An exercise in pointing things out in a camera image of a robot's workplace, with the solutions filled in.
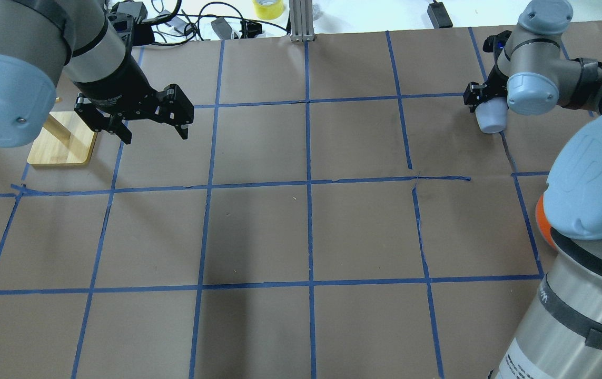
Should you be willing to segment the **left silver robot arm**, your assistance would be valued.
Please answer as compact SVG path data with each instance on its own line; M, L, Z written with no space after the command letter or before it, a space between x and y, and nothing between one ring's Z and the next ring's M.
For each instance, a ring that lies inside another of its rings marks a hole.
M148 119L188 138L194 106L182 89L152 88L131 50L154 41L143 5L102 1L0 1L0 148L33 142L61 75L79 90L74 112L93 132L129 144L127 121Z

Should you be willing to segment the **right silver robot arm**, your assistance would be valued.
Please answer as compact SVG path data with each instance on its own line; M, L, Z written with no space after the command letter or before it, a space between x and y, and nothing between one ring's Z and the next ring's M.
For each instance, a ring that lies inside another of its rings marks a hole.
M485 40L493 69L463 94L486 134L508 111L597 113L549 171L537 225L558 255L490 378L602 378L602 62L561 58L572 18L568 1L529 2L513 31Z

